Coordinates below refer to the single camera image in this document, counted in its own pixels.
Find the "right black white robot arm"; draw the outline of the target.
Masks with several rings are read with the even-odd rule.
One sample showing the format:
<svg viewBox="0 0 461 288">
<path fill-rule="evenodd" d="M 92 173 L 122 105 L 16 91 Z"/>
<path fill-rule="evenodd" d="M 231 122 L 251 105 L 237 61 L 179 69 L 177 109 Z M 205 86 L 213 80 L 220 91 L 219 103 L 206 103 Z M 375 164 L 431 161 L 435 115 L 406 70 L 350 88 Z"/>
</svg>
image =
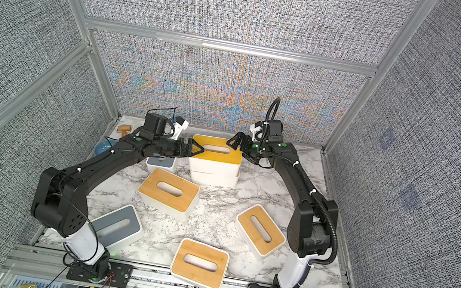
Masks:
<svg viewBox="0 0 461 288">
<path fill-rule="evenodd" d="M 286 228 L 290 253 L 271 288 L 303 288 L 314 265 L 329 265 L 337 257 L 339 213 L 337 203 L 327 200 L 310 180 L 294 145 L 284 141 L 282 125 L 259 121 L 250 134 L 238 132 L 226 144 L 255 165 L 267 160 L 287 187 L 295 206 Z"/>
</svg>

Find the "yellow lid tissue box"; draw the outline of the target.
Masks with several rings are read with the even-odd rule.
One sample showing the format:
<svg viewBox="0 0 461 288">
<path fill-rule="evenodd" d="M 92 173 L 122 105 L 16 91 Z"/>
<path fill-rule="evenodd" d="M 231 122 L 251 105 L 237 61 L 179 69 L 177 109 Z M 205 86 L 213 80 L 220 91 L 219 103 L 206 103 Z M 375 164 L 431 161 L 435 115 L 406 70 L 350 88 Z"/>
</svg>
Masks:
<svg viewBox="0 0 461 288">
<path fill-rule="evenodd" d="M 194 172 L 238 177 L 242 153 L 227 145 L 225 138 L 197 134 L 193 136 L 204 151 L 189 157 L 189 167 Z"/>
</svg>

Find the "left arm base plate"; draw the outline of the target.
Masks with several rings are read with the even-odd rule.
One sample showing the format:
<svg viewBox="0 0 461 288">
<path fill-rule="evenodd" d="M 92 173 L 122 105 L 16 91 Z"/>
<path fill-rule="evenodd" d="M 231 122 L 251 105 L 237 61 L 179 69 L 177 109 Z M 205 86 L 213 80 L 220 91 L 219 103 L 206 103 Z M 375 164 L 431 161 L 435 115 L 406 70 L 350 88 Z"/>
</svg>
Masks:
<svg viewBox="0 0 461 288">
<path fill-rule="evenodd" d="M 101 272 L 82 263 L 72 264 L 67 272 L 68 280 L 91 283 L 95 286 L 126 288 L 134 271 L 134 266 L 119 262 L 109 262 L 107 271 Z"/>
</svg>

